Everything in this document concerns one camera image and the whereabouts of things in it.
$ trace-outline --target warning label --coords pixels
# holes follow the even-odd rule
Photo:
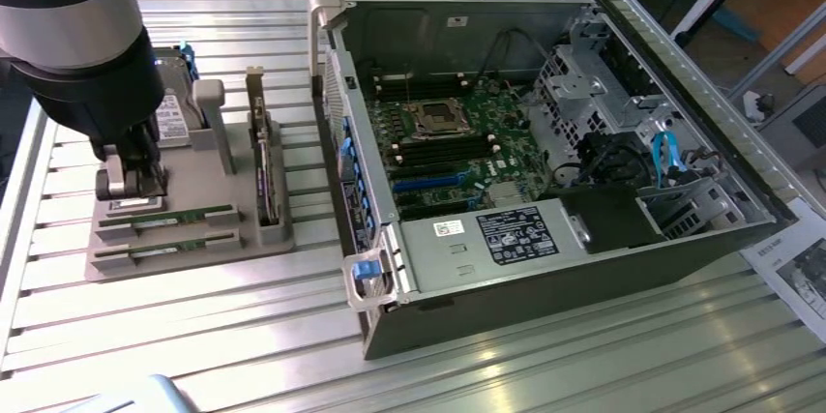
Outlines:
[[[482,215],[476,221],[496,264],[559,253],[536,207]]]
[[[161,140],[189,136],[175,94],[164,96],[164,100],[160,102],[157,110],[155,110],[155,117],[157,118],[157,132],[160,133]]]

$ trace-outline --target aluminum table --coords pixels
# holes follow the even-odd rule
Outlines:
[[[674,285],[365,362],[344,304],[309,99],[305,0],[140,0],[245,120],[265,68],[285,134],[295,251],[85,283],[97,160],[32,107],[0,211],[0,410],[60,411],[151,373],[204,411],[823,411],[823,345],[738,255]]]

